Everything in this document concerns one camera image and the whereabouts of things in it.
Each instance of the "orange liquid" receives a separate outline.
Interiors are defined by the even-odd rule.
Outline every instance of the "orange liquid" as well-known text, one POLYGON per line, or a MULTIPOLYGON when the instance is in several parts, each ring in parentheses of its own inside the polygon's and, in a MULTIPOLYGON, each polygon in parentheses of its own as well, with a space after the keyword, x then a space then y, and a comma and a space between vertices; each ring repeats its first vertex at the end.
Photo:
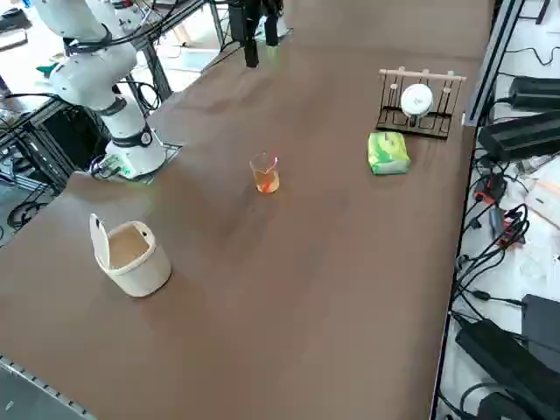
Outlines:
POLYGON ((274 169, 263 173, 255 171, 256 189, 261 193, 273 193, 280 186, 280 178, 278 172, 274 169))

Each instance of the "metal frame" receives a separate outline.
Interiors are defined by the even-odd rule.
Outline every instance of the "metal frame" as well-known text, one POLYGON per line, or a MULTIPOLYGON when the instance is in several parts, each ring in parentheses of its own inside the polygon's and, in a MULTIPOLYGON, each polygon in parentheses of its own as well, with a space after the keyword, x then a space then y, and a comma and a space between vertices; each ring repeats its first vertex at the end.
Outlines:
POLYGON ((501 61, 524 4, 525 0, 504 0, 501 4, 498 17, 490 34, 479 78, 465 112, 466 126, 477 127, 479 125, 486 105, 494 95, 494 83, 500 70, 501 61))

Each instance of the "wire bundle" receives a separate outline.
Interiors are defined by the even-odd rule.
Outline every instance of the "wire bundle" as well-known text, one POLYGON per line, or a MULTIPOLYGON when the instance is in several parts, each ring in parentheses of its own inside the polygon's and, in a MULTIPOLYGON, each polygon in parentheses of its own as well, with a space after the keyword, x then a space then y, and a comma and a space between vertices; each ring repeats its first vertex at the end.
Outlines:
POLYGON ((152 11, 155 10, 157 6, 157 1, 154 0, 151 5, 149 13, 147 13, 144 16, 142 23, 139 24, 138 27, 128 35, 125 35, 120 38, 114 38, 114 39, 109 37, 109 39, 104 39, 96 42, 86 42, 86 41, 76 42, 68 47, 68 51, 70 53, 93 53, 97 50, 101 50, 102 48, 107 48, 109 46, 119 46, 121 44, 127 44, 129 42, 133 42, 137 39, 142 39, 146 37, 150 38, 154 35, 155 38, 159 38, 164 30, 164 25, 167 23, 167 21, 170 18, 172 18, 172 14, 175 11, 175 9, 177 9, 178 5, 179 5, 179 0, 176 0, 175 3, 173 3, 171 8, 167 11, 167 13, 161 18, 159 22, 154 24, 150 29, 141 31, 143 29, 143 25, 145 21, 147 20, 147 17, 150 15, 152 11))

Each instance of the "cable connector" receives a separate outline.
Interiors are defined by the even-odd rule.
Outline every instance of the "cable connector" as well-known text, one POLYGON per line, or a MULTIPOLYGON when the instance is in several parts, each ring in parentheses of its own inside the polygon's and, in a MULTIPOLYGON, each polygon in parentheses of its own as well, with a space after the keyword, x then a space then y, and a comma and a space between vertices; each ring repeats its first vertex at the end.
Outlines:
POLYGON ((518 299, 508 299, 503 297, 493 297, 490 293, 483 290, 465 290, 466 292, 470 293, 474 298, 478 300, 482 300, 483 302, 488 302, 490 300, 495 300, 497 302, 504 302, 506 304, 511 304, 514 306, 519 306, 521 308, 525 307, 525 304, 518 299))

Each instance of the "green snack bag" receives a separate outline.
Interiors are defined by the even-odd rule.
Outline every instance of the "green snack bag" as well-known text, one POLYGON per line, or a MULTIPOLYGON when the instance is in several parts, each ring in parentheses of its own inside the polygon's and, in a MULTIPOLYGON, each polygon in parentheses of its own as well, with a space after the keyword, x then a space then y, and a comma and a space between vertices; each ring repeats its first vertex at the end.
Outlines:
POLYGON ((403 135, 393 131, 371 133, 367 140, 367 161, 375 175, 408 172, 410 157, 403 135))

